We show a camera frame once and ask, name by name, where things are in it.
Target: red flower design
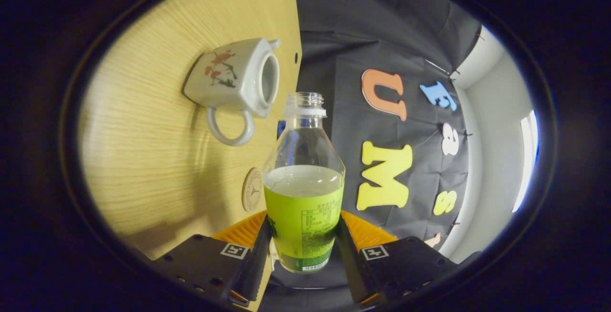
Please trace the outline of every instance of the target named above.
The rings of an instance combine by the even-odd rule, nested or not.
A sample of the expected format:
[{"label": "red flower design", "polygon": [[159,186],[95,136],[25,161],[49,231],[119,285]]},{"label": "red flower design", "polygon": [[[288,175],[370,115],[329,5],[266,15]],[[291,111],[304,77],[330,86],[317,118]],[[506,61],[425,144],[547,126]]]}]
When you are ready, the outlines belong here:
[{"label": "red flower design", "polygon": [[212,60],[212,64],[214,65],[221,64],[222,62],[231,58],[232,56],[235,56],[235,53],[229,54],[229,51],[227,51],[227,53],[221,53],[217,55],[216,58],[214,58],[214,60]]}]

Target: white cup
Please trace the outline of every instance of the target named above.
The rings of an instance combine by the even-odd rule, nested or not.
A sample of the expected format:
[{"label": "white cup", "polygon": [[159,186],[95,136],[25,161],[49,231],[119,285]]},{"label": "white cup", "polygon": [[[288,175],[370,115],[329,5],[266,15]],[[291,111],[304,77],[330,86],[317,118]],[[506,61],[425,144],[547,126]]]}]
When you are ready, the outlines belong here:
[{"label": "white cup", "polygon": [[[253,114],[267,118],[278,93],[280,68],[273,50],[280,40],[242,40],[203,54],[193,66],[183,92],[208,108],[208,127],[223,144],[240,146],[253,137]],[[216,125],[216,109],[240,111],[244,131],[228,139]]]}]

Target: plastic bottle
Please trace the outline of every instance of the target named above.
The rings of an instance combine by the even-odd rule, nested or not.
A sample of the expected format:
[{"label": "plastic bottle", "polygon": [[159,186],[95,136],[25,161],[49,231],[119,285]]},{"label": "plastic bottle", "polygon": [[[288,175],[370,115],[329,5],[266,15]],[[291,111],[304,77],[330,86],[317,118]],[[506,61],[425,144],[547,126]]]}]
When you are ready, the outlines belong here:
[{"label": "plastic bottle", "polygon": [[312,273],[328,262],[342,208],[345,167],[323,130],[318,93],[289,95],[286,128],[263,167],[272,236],[281,265]]}]

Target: black fabric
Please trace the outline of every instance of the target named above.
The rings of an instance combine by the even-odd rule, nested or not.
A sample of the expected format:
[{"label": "black fabric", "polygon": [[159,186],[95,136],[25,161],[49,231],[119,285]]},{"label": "black fabric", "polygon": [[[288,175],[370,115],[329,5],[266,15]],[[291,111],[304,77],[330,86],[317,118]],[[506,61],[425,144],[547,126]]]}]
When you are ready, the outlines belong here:
[{"label": "black fabric", "polygon": [[383,40],[458,68],[481,23],[448,0],[297,0],[301,31],[333,31]]},{"label": "black fabric", "polygon": [[[452,71],[471,51],[481,24],[447,0],[297,0],[297,9],[303,51],[297,90],[318,92],[325,99],[323,128],[347,170],[342,208],[398,238],[429,239],[441,233],[442,241],[435,247],[439,249],[463,202],[467,137],[460,101],[447,73],[427,60]],[[367,103],[361,85],[367,69],[401,77],[402,96],[383,86],[376,86],[375,93],[388,101],[402,99],[406,121]],[[437,81],[458,105],[456,111],[426,99],[420,84],[432,86]],[[441,151],[443,123],[458,131],[460,150],[455,156]],[[365,141],[389,149],[412,147],[412,166],[395,177],[410,190],[403,208],[356,209],[360,184],[376,186],[362,172],[379,164],[362,163]],[[450,190],[458,197],[454,208],[435,216],[437,195]],[[323,297],[316,288],[326,288],[329,295]],[[318,273],[295,275],[277,264],[261,309],[282,306],[282,311],[305,311],[329,306],[332,310],[338,294],[349,296],[349,290],[340,253],[334,249]]]}]

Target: white wall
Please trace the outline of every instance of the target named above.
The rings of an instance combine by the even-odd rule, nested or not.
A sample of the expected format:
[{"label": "white wall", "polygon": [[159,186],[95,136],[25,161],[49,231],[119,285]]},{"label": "white wall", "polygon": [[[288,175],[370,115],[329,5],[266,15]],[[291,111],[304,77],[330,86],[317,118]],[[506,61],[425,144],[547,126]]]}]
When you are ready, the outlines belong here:
[{"label": "white wall", "polygon": [[458,72],[454,71],[450,75],[450,78],[454,79],[454,87],[466,90],[479,82],[498,63],[504,53],[505,49],[498,39],[482,26],[480,38],[473,50],[458,67]]},{"label": "white wall", "polygon": [[503,53],[498,63],[478,82],[467,88],[466,95],[465,101],[471,104],[482,142],[482,185],[473,219],[467,230],[460,231],[464,238],[455,251],[451,251],[450,259],[454,262],[483,250],[511,219],[522,178],[520,120],[532,110],[524,80],[507,53]]},{"label": "white wall", "polygon": [[467,176],[467,188],[463,197],[463,205],[460,208],[456,225],[452,227],[450,235],[445,240],[439,253],[448,258],[456,251],[458,245],[463,241],[471,221],[475,216],[475,211],[480,199],[480,188],[482,187],[482,139],[480,129],[475,118],[475,112],[471,106],[471,101],[465,90],[456,88],[458,99],[463,110],[463,118],[469,136],[469,175]]}]

